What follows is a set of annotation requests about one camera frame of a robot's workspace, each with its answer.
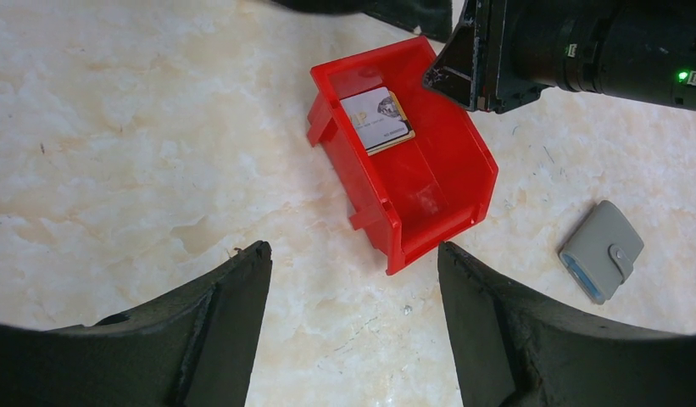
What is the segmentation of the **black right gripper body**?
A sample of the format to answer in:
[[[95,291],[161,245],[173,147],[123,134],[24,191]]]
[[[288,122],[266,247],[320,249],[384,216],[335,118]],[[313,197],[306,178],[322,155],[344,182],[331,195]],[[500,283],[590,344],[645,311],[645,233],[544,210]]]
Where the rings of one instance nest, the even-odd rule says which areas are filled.
[[[585,45],[593,44],[599,1],[467,1],[463,24],[472,46],[470,111],[507,113],[543,90],[591,92],[580,82]]]

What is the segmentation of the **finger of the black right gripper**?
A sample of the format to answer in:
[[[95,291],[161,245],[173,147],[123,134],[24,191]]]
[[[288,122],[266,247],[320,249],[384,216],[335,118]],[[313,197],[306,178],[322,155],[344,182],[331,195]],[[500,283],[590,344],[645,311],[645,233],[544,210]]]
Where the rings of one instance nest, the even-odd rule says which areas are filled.
[[[464,110],[475,109],[475,17],[462,19],[422,78],[422,86]]]

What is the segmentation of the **grey card holder wallet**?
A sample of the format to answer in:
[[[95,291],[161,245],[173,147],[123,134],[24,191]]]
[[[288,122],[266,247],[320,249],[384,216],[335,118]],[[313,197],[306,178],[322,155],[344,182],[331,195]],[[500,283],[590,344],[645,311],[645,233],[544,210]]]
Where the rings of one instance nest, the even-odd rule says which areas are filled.
[[[634,271],[643,239],[609,200],[595,204],[558,252],[562,265],[595,304],[612,299]]]

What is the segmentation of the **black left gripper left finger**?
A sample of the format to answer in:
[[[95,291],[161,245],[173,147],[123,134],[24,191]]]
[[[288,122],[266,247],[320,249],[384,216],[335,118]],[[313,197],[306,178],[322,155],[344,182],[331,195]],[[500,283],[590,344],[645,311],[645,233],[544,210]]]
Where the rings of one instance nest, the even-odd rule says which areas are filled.
[[[270,287],[258,241],[94,326],[0,324],[0,406],[242,406]]]

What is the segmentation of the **red plastic bin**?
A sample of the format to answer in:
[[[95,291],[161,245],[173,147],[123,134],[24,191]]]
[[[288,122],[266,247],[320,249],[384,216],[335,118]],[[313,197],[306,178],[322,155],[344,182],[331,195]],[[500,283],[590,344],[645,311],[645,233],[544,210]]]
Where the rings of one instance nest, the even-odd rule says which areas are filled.
[[[307,137],[326,152],[353,206],[352,227],[386,255],[388,275],[483,221],[498,177],[468,114],[422,86],[435,57],[418,36],[310,71],[318,93]],[[394,94],[415,134],[368,154],[342,101],[378,88]]]

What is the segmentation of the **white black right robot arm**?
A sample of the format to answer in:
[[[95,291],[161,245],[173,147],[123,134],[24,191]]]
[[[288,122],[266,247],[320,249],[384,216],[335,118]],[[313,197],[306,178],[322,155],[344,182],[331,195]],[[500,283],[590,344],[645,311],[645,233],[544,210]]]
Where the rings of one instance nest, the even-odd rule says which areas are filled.
[[[696,112],[696,1],[468,1],[423,84],[470,112],[550,87]]]

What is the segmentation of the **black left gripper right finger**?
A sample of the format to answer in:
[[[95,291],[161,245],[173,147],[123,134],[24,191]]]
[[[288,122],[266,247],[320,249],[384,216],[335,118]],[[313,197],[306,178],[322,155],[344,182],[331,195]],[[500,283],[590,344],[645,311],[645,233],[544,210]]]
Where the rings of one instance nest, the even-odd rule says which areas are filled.
[[[696,406],[696,334],[585,313],[451,242],[437,269],[463,405]]]

